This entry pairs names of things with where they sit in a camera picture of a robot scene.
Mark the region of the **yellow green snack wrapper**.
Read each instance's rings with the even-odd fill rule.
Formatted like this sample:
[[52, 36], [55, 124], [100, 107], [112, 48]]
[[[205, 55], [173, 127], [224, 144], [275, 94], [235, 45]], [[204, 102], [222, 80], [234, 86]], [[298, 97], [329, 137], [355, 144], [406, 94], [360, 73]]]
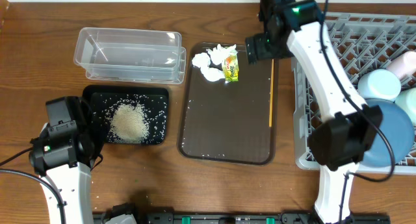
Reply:
[[227, 82], [237, 82], [239, 80], [239, 63], [236, 53], [231, 53], [222, 61], [222, 71]]

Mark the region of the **white tissue top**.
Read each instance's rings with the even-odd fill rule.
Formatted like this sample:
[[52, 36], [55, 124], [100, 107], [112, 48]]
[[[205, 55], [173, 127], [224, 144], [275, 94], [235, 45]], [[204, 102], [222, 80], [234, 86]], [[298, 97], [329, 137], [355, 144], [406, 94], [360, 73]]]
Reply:
[[211, 62], [214, 65], [219, 65], [230, 55], [237, 53], [236, 47], [236, 44], [229, 47], [222, 47], [220, 44], [218, 44], [215, 48], [206, 49], [206, 51], [211, 58]]

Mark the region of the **white tissue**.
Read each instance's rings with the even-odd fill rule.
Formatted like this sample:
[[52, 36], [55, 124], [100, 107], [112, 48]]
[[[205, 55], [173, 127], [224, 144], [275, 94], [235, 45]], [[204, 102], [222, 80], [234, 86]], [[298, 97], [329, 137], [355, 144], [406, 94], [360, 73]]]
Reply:
[[206, 49], [206, 51], [211, 58], [211, 62], [214, 65], [219, 65], [230, 55], [237, 53], [236, 47], [236, 44], [229, 47], [222, 47], [220, 44], [218, 44], [215, 48]]
[[207, 53], [198, 53], [192, 59], [192, 65], [200, 69], [201, 74], [209, 82], [225, 79], [224, 72], [218, 68], [211, 67], [211, 58]]

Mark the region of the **wooden chopstick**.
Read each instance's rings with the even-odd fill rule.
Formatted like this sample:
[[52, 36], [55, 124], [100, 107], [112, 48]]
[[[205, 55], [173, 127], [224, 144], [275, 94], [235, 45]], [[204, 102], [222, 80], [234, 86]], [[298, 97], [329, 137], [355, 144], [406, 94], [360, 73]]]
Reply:
[[269, 101], [269, 121], [268, 125], [272, 127], [272, 113], [273, 113], [273, 96], [274, 96], [274, 59], [271, 60], [270, 69], [270, 101]]

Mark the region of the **pile of rice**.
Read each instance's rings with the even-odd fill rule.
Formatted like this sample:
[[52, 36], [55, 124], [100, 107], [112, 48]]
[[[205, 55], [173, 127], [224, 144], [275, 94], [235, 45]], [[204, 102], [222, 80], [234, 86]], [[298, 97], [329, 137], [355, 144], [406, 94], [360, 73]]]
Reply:
[[157, 145], [164, 141], [167, 96], [106, 93], [98, 103], [103, 105], [98, 110], [109, 127], [109, 143]]

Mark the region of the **white light-blue small bowl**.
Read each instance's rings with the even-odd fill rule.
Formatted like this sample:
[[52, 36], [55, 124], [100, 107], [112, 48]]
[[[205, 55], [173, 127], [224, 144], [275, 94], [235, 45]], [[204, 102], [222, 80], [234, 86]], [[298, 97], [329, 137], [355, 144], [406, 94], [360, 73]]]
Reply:
[[386, 69], [376, 69], [362, 76], [357, 88], [364, 99], [394, 101], [401, 91], [401, 83], [394, 73]]

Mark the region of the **pink cup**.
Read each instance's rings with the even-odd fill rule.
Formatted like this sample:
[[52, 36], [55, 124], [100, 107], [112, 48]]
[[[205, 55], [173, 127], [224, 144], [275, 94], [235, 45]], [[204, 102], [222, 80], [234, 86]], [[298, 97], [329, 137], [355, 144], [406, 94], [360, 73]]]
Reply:
[[415, 51], [408, 51], [395, 58], [386, 68], [399, 80], [415, 73]]

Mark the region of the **dark blue plate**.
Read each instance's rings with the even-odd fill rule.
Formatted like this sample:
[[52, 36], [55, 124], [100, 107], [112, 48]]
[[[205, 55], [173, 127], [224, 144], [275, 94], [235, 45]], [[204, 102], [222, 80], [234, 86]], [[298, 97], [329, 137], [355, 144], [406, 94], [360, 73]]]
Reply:
[[[410, 152], [414, 142], [414, 128], [409, 116], [398, 105], [383, 99], [367, 99], [370, 107], [379, 106], [383, 114], [380, 130], [391, 144], [398, 163]], [[391, 165], [391, 159], [384, 141], [378, 134], [371, 148], [365, 152], [361, 164], [370, 168], [383, 168]]]

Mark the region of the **green bowl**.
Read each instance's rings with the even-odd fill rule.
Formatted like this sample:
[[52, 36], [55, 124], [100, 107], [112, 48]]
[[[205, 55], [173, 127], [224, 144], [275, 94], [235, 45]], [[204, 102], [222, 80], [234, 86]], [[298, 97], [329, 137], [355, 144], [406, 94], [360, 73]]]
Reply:
[[413, 126], [416, 124], [416, 89], [411, 88], [399, 93], [395, 99], [398, 105], [409, 116]]

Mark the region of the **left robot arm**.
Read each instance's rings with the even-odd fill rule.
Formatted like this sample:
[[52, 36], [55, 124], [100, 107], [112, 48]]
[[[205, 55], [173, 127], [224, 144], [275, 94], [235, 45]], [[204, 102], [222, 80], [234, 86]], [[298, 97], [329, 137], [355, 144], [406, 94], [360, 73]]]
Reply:
[[29, 162], [42, 180], [51, 223], [93, 223], [91, 170], [107, 130], [82, 97], [46, 102], [49, 121], [30, 140]]

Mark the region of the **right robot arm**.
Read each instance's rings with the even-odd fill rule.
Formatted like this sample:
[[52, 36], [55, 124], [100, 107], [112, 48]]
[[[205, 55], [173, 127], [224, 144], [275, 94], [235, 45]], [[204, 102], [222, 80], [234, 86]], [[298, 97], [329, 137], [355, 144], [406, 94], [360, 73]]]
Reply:
[[263, 32], [245, 40], [248, 61], [295, 57], [315, 94], [322, 123], [307, 138], [320, 165], [315, 213], [321, 223], [342, 223], [352, 178], [376, 137], [382, 111], [369, 107], [347, 77], [315, 0], [260, 0]]

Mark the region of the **black waste tray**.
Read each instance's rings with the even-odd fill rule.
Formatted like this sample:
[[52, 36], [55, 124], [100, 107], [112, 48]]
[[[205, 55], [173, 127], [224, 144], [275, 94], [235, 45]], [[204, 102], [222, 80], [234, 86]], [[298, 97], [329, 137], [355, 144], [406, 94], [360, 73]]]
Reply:
[[164, 88], [90, 85], [83, 90], [102, 121], [107, 143], [157, 145], [166, 136], [169, 93]]

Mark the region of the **grey dishwasher rack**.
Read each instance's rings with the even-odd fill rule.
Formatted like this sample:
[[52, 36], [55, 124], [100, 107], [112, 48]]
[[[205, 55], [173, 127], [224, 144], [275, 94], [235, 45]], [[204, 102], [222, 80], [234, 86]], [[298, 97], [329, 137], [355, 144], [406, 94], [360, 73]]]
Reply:
[[[375, 69], [386, 68], [415, 50], [415, 16], [329, 12], [330, 40], [351, 83]], [[315, 95], [295, 58], [291, 60], [295, 83], [295, 162], [300, 169], [317, 170], [319, 164], [307, 146], [307, 137], [322, 122]]]

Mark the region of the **clear plastic bin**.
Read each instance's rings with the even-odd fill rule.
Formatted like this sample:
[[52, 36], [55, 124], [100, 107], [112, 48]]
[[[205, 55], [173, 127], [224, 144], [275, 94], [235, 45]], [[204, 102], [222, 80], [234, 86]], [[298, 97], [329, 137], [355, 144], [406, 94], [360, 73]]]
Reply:
[[178, 32], [85, 27], [73, 57], [99, 81], [181, 84], [186, 49]]

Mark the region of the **dark brown serving tray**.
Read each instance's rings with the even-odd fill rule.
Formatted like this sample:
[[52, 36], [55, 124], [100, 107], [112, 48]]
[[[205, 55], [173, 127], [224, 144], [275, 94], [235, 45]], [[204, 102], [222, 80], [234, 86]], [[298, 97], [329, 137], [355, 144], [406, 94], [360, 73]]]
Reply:
[[278, 72], [274, 66], [272, 127], [269, 121], [271, 60], [248, 63], [237, 46], [239, 80], [209, 82], [189, 65], [177, 148], [185, 157], [265, 165], [275, 155]]

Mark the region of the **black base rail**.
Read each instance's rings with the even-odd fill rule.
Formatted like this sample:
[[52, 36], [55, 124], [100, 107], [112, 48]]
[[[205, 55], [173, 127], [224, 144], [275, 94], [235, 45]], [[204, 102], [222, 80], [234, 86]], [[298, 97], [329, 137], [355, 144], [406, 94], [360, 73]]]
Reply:
[[133, 203], [116, 205], [106, 212], [94, 212], [94, 223], [138, 224], [313, 224], [320, 223], [315, 213], [296, 211], [280, 214], [186, 213], [154, 208], [140, 213]]

